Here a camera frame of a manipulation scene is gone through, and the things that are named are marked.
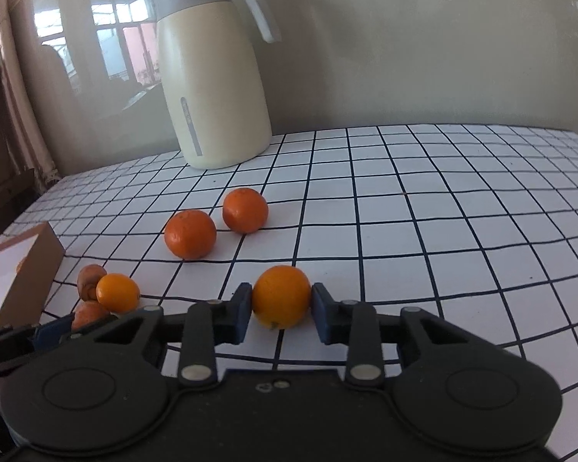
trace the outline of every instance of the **cardboard box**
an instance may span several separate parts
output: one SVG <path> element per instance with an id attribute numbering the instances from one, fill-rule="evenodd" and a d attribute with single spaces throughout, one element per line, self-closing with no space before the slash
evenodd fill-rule
<path id="1" fill-rule="evenodd" d="M 47 222 L 0 243 L 0 327 L 38 323 L 63 257 Z"/>

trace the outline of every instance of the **checkered surface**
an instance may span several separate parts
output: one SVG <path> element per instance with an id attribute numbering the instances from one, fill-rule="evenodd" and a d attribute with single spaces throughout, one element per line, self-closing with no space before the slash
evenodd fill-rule
<path id="1" fill-rule="evenodd" d="M 264 229 L 227 230 L 223 197 L 249 186 L 270 205 Z M 182 262 L 161 232 L 199 208 L 219 229 L 214 251 Z M 548 370 L 564 392 L 549 446 L 578 462 L 578 135 L 507 126 L 381 126 L 277 135 L 237 167 L 199 171 L 179 153 L 70 176 L 9 228 L 49 221 L 66 249 L 43 321 L 72 311 L 88 263 L 131 276 L 142 304 L 166 313 L 229 298 L 279 263 L 337 299 L 381 313 L 417 305 Z M 319 343 L 307 318 L 288 331 L 251 320 L 227 368 L 343 368 L 346 347 Z M 386 371 L 398 374 L 394 345 Z M 171 348 L 164 373 L 175 375 Z"/>

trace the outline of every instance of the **metal screw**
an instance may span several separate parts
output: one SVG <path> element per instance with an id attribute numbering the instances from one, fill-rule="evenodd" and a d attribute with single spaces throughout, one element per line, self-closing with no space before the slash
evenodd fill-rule
<path id="1" fill-rule="evenodd" d="M 182 375 L 182 378 L 190 380 L 191 382 L 201 382 L 210 378 L 212 370 L 205 365 L 189 365 L 182 369 L 180 375 Z"/>
<path id="2" fill-rule="evenodd" d="M 357 380 L 375 380 L 381 375 L 381 369 L 375 365 L 356 365 L 351 371 L 351 376 Z"/>
<path id="3" fill-rule="evenodd" d="M 291 384 L 289 383 L 289 381 L 286 380 L 275 380 L 274 381 L 274 387 L 276 387 L 277 389 L 286 389 L 287 387 L 291 387 Z"/>
<path id="4" fill-rule="evenodd" d="M 270 382 L 263 382 L 254 386 L 259 392 L 272 392 L 273 385 Z"/>

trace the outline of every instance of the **curtain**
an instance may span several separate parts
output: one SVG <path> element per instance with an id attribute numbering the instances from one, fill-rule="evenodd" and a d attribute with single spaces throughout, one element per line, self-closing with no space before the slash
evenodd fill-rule
<path id="1" fill-rule="evenodd" d="M 0 72 L 12 134 L 4 134 L 15 167 L 35 169 L 37 185 L 44 191 L 60 179 L 30 104 L 15 49 L 7 0 L 0 0 Z"/>

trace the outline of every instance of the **cream-colored thermos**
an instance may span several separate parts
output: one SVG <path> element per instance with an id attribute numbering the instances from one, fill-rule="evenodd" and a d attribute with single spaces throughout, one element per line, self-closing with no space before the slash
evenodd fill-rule
<path id="1" fill-rule="evenodd" d="M 154 0 L 158 61 L 186 161 L 215 169 L 255 157 L 272 131 L 259 69 L 231 0 Z M 281 34 L 264 0 L 245 0 L 263 39 Z"/>

